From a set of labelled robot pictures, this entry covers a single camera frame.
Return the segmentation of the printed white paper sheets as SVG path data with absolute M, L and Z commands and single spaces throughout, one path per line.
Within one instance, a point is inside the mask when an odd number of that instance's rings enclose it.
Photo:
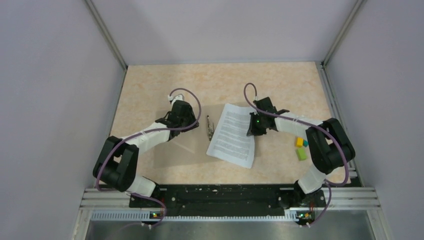
M 206 155 L 251 169 L 255 158 L 255 139 L 248 136 L 250 106 L 226 103 L 215 127 Z

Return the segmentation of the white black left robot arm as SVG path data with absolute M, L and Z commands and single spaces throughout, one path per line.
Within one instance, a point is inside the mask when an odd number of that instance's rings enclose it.
M 141 196 L 149 207 L 160 202 L 157 184 L 137 174 L 139 156 L 199 126 L 192 106 L 184 100 L 173 100 L 171 110 L 149 127 L 133 135 L 109 136 L 100 151 L 92 174 L 97 182 L 120 192 Z

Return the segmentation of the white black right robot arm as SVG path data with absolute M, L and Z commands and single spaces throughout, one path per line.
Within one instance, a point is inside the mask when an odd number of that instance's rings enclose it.
M 348 178 L 348 162 L 356 156 L 356 151 L 340 121 L 336 118 L 315 120 L 301 117 L 286 109 L 277 110 L 269 97 L 251 103 L 254 112 L 250 113 L 250 126 L 247 136 L 262 136 L 268 130 L 285 132 L 307 141 L 312 165 L 295 182 L 298 188 L 293 192 L 293 200 L 299 206 L 307 206 L 314 198 L 326 178 L 335 169 L 344 167 Z

